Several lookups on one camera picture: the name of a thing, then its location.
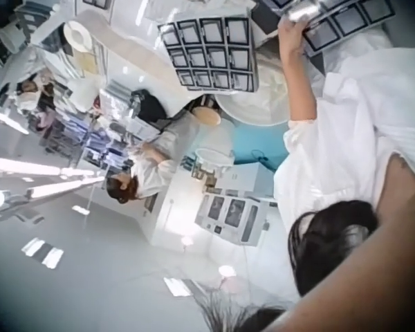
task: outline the black hair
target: black hair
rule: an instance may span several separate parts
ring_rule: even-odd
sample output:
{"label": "black hair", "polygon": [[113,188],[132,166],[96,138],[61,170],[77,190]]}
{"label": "black hair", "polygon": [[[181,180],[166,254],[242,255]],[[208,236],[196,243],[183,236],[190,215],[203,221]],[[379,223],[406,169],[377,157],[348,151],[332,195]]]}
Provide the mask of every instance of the black hair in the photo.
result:
{"label": "black hair", "polygon": [[116,178],[109,177],[106,179],[106,191],[109,197],[116,199],[120,204],[125,204],[133,199],[136,199],[138,189],[138,179],[134,176],[131,183],[125,190],[120,189],[122,183]]}
{"label": "black hair", "polygon": [[[306,217],[311,217],[311,222],[302,235]],[[377,227],[372,205],[363,201],[342,201],[300,216],[288,238],[290,264],[299,294],[304,296],[317,286],[360,244],[351,243],[354,235],[364,232],[369,236]]]}
{"label": "black hair", "polygon": [[196,303],[211,332],[260,332],[286,311],[275,306],[247,306],[235,311],[230,300],[219,296],[196,299]]}

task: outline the display case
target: display case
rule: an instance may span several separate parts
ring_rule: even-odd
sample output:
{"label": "display case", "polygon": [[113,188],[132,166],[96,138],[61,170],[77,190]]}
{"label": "display case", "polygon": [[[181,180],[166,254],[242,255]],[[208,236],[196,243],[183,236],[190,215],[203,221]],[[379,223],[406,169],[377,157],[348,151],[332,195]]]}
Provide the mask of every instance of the display case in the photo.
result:
{"label": "display case", "polygon": [[257,246],[268,208],[257,199],[207,193],[195,223],[231,243]]}

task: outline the woman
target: woman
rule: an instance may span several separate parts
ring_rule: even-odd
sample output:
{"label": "woman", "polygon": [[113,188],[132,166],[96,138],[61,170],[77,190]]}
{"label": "woman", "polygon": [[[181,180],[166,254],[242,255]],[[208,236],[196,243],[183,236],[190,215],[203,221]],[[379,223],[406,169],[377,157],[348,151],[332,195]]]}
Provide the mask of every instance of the woman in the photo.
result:
{"label": "woman", "polygon": [[414,54],[350,57],[336,66],[339,73],[328,73],[323,96],[315,99],[300,59],[306,25],[279,27],[290,154],[274,179],[300,295],[415,193]]}
{"label": "woman", "polygon": [[53,104],[53,76],[34,47],[13,55],[0,70],[0,98],[15,91],[19,109],[32,111]]}
{"label": "woman", "polygon": [[198,129],[195,117],[187,113],[169,126],[155,142],[143,144],[140,151],[131,154],[133,167],[130,173],[119,173],[107,179],[108,195],[125,204],[165,189]]}

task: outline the grid-patterned packaging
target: grid-patterned packaging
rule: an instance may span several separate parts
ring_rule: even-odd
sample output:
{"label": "grid-patterned packaging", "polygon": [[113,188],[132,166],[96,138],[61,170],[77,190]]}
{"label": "grid-patterned packaging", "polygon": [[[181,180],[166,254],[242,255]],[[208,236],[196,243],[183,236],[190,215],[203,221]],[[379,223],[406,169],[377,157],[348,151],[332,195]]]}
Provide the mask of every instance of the grid-patterned packaging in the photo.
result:
{"label": "grid-patterned packaging", "polygon": [[178,19],[158,27],[182,86],[189,91],[258,89],[249,12]]}
{"label": "grid-patterned packaging", "polygon": [[[292,21],[303,16],[310,20],[303,33],[307,55],[314,56],[354,34],[381,24],[395,16],[390,0],[258,0],[279,17],[286,15]],[[266,30],[275,31],[276,25]]]}

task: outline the store clerk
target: store clerk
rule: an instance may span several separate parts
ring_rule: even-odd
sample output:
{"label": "store clerk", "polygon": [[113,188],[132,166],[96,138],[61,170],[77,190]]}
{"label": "store clerk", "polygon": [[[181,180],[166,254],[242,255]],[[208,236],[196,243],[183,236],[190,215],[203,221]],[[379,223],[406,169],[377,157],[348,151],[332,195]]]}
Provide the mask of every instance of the store clerk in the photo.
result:
{"label": "store clerk", "polygon": [[138,151],[131,151],[131,172],[122,172],[108,178],[108,195],[120,204],[125,204],[164,190],[171,183],[184,153],[198,131],[198,121],[187,113],[153,143],[144,143]]}

